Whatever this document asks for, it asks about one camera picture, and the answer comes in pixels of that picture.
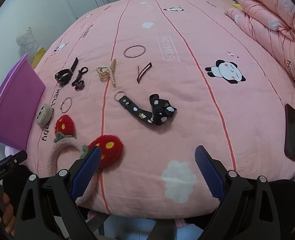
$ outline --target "hand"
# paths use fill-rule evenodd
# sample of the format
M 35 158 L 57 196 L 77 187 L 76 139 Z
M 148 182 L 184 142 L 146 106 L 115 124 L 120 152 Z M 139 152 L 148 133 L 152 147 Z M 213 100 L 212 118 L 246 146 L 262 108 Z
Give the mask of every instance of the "hand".
M 2 219 L 0 218 L 0 223 L 3 222 L 6 226 L 6 232 L 14 236 L 15 216 L 13 215 L 13 206 L 10 204 L 10 198 L 7 194 L 3 193 L 2 200 L 6 207 Z

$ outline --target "blue gripper pad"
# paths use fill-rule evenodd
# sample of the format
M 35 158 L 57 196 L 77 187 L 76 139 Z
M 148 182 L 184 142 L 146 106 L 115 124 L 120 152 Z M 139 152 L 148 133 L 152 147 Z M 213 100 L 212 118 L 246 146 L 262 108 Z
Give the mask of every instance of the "blue gripper pad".
M 90 180 L 100 164 L 100 161 L 101 149 L 95 147 L 72 180 L 70 196 L 73 201 L 77 200 L 78 197 L 83 196 Z
M 206 156 L 206 153 L 201 146 L 195 150 L 195 161 L 199 167 L 204 180 L 211 191 L 213 197 L 218 198 L 222 202 L 225 198 L 224 182 L 219 173 Z

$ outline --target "white cloud print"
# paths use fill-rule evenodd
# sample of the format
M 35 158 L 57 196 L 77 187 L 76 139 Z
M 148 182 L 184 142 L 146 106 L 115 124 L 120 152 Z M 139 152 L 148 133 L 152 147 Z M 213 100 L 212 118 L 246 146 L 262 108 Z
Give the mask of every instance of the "white cloud print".
M 193 192 L 196 175 L 192 173 L 187 162 L 170 161 L 162 179 L 166 182 L 165 196 L 183 204 Z

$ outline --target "bed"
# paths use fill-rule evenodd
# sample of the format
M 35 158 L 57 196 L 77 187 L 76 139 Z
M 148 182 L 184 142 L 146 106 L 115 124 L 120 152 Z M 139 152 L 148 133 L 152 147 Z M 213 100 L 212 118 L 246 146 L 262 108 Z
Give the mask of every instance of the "bed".
M 295 108 L 295 82 L 280 64 L 224 13 L 232 0 L 122 0 L 78 19 L 46 52 L 36 67 L 46 89 L 39 107 L 54 115 L 43 129 L 32 124 L 27 145 L 28 168 L 49 176 L 54 127 L 66 113 L 76 137 L 89 145 L 101 135 L 116 135 L 122 159 L 98 172 L 78 205 L 128 217 L 180 219 L 212 213 L 212 197 L 194 151 L 204 145 L 227 170 L 268 181 L 290 179 L 295 161 L 284 154 L 285 111 Z M 124 51 L 142 45 L 146 53 L 126 58 Z M 140 54 L 140 48 L 127 53 Z M 61 87 L 54 75 L 86 66 L 85 88 Z M 100 81 L 96 68 L 116 59 L 114 88 Z M 153 67 L 137 83 L 138 67 Z M 124 91 L 150 111 L 149 96 L 159 94 L 177 108 L 162 126 L 139 121 L 114 100 Z M 68 147 L 57 171 L 68 169 L 80 152 Z

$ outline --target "red plush strawberry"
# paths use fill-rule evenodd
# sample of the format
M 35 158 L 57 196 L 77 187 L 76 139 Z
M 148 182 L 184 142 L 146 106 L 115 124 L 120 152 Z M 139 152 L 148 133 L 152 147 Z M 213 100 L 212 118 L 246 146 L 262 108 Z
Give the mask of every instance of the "red plush strawberry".
M 74 123 L 67 114 L 62 115 L 56 122 L 55 133 L 60 132 L 64 135 L 74 135 L 75 127 Z
M 98 137 L 89 145 L 88 150 L 91 150 L 94 145 L 99 147 L 102 153 L 99 169 L 114 164 L 122 155 L 123 144 L 115 135 L 102 135 Z

